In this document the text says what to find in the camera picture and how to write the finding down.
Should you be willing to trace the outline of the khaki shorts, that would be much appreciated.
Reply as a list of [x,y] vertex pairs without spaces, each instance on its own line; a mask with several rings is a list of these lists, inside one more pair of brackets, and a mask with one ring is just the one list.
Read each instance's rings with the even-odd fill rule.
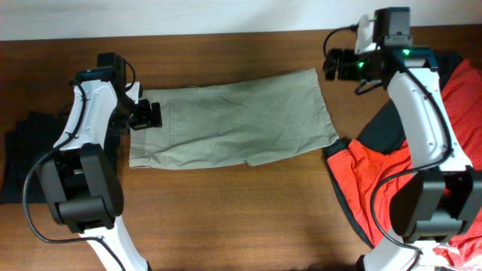
[[315,69],[210,87],[146,90],[163,125],[131,133],[132,168],[208,169],[287,159],[335,143]]

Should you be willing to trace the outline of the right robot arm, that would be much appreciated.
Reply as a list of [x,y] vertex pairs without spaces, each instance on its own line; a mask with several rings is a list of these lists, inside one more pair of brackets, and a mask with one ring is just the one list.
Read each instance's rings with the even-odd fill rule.
[[389,48],[382,55],[409,154],[378,154],[352,141],[328,165],[373,247],[355,268],[428,270],[425,246],[448,243],[473,226],[481,208],[481,172],[453,131],[433,53]]

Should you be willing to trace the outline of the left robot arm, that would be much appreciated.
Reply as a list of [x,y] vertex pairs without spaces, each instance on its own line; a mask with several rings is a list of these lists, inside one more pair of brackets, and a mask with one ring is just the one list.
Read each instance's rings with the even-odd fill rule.
[[87,242],[107,270],[149,270],[124,224],[124,193],[105,153],[109,132],[162,125],[160,106],[141,99],[126,69],[88,69],[72,80],[75,100],[63,133],[34,166],[56,223]]

